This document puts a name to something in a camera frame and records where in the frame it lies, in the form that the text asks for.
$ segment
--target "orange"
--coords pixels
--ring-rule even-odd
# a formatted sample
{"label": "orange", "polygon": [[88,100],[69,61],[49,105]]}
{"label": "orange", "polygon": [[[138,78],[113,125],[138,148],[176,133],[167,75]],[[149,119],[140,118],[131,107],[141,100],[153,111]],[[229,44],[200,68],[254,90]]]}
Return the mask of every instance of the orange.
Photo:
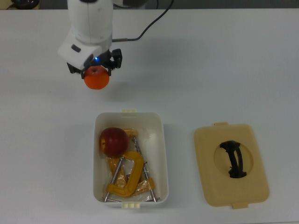
{"label": "orange", "polygon": [[84,72],[84,82],[92,90],[101,90],[109,83],[109,73],[103,66],[92,66]]}

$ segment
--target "white plastic container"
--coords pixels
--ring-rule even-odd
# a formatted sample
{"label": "white plastic container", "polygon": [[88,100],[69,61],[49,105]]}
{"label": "white plastic container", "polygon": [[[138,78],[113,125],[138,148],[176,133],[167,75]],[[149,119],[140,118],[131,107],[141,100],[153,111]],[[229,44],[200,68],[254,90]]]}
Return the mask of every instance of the white plastic container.
{"label": "white plastic container", "polygon": [[[144,161],[147,161],[149,175],[154,179],[156,197],[158,202],[140,202],[136,198],[122,198],[119,202],[103,202],[106,196],[106,187],[111,181],[107,156],[99,149],[101,132],[108,127],[133,128],[138,131],[139,146]],[[93,154],[93,194],[101,203],[112,207],[140,208],[140,206],[153,206],[163,203],[169,193],[166,162],[166,149],[164,129],[160,116],[156,113],[122,112],[102,113],[95,121],[94,154]]]}

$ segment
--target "container lid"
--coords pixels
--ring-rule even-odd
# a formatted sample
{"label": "container lid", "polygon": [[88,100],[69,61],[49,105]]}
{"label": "container lid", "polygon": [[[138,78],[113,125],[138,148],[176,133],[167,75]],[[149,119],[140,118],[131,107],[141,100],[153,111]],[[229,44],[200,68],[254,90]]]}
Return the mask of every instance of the container lid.
{"label": "container lid", "polygon": [[206,201],[215,207],[247,208],[265,201],[269,187],[252,128],[216,123],[194,134]]}

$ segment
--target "apple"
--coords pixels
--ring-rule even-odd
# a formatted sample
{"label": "apple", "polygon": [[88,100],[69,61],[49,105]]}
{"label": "apple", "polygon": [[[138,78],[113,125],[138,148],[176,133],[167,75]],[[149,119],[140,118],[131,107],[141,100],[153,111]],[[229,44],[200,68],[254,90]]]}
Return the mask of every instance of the apple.
{"label": "apple", "polygon": [[127,133],[121,128],[109,127],[102,131],[100,148],[107,156],[120,156],[129,146]]}

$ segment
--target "blue led light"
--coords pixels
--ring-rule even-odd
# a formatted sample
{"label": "blue led light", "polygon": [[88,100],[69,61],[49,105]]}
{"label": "blue led light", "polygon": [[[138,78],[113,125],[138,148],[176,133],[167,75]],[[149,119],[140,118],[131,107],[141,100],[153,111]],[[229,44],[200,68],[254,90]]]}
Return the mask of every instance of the blue led light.
{"label": "blue led light", "polygon": [[95,57],[94,60],[95,60],[96,63],[100,63],[100,58],[99,57]]}

